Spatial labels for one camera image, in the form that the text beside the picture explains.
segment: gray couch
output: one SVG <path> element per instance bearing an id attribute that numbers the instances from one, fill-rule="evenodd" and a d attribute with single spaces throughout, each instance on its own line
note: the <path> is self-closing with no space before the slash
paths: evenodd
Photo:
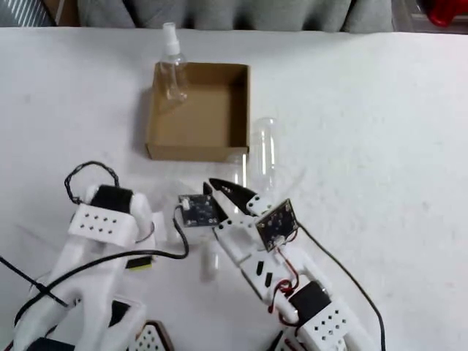
<path id="1" fill-rule="evenodd" d="M 391 0 L 78 0 L 82 26 L 392 31 Z"/>

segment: clear plastic bottle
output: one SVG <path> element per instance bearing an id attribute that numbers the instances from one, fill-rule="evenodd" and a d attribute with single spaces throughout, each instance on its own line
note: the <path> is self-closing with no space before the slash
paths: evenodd
<path id="1" fill-rule="evenodd" d="M 183 102 L 187 98 L 188 80 L 186 77 L 186 59 L 176 35 L 176 25 L 164 23 L 165 53 L 159 62 L 162 86 L 168 100 Z"/>

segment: circuit board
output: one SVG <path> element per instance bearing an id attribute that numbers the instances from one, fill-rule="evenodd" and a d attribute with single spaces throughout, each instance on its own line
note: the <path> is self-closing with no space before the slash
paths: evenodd
<path id="1" fill-rule="evenodd" d="M 284 243 L 298 229 L 291 200 L 285 200 L 268 212 L 257 222 L 256 227 L 267 251 Z"/>
<path id="2" fill-rule="evenodd" d="M 206 227 L 219 223 L 216 201 L 211 195 L 179 195 L 185 227 Z"/>

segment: white spray cap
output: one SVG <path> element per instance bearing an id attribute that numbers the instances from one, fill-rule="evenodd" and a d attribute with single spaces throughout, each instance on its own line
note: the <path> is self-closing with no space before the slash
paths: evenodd
<path id="1" fill-rule="evenodd" d="M 174 22 L 167 22 L 162 25 L 164 39 L 166 42 L 166 54 L 178 55 L 181 53 L 181 46 L 177 40 L 176 25 Z"/>

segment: open cardboard box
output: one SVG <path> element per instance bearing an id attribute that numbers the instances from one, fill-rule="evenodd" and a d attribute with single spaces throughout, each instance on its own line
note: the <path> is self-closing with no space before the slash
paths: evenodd
<path id="1" fill-rule="evenodd" d="M 225 162 L 249 152 L 249 66 L 188 63 L 187 100 L 169 102 L 154 71 L 146 148 L 152 159 Z"/>

